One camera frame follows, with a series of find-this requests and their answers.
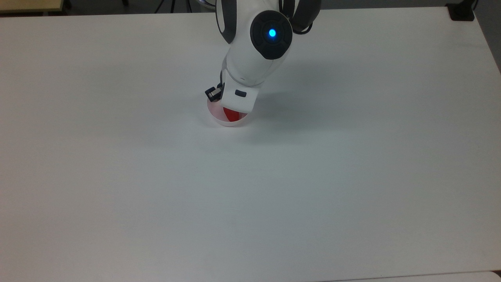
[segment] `blue led light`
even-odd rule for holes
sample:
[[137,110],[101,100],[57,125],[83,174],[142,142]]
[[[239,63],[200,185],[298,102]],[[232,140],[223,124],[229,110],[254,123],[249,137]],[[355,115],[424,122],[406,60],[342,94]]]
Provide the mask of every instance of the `blue led light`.
[[277,36],[277,31],[274,30],[274,29],[270,29],[270,32],[268,32],[268,34],[271,36],[271,37],[275,37]]

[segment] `red object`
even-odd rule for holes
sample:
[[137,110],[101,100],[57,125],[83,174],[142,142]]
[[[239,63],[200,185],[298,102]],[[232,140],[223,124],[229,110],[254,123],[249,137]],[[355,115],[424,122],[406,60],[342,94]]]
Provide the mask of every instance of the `red object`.
[[229,121],[234,122],[234,121],[238,121],[240,119],[239,112],[234,111],[234,110],[230,110],[227,108],[223,108],[223,109],[224,109],[224,114],[226,115],[226,117],[228,118]]

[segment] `floor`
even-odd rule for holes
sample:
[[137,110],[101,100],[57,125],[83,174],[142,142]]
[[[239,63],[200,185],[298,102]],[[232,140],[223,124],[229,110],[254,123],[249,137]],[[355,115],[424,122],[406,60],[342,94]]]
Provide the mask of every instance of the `floor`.
[[[121,0],[70,0],[72,8],[68,15],[111,15],[111,14],[151,14],[211,12],[201,7],[197,0],[129,0],[124,6]],[[359,9],[392,7],[443,7],[446,3],[460,0],[323,0],[323,9]],[[475,10],[478,22],[490,46],[498,68],[501,71],[501,1],[479,0]]]

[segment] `white table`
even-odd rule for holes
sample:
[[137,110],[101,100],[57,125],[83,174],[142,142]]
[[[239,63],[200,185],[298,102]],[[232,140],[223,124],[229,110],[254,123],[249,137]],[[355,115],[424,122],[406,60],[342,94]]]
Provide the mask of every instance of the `white table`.
[[0,18],[1,281],[501,268],[501,75],[478,22],[322,11],[222,128],[213,16]]

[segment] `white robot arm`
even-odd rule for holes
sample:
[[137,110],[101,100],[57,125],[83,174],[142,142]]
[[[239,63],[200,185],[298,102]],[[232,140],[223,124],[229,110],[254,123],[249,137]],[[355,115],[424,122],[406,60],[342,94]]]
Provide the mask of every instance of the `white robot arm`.
[[209,100],[250,113],[266,77],[285,60],[293,33],[311,29],[320,5],[321,0],[216,0],[217,25],[230,49],[219,85],[205,92]]

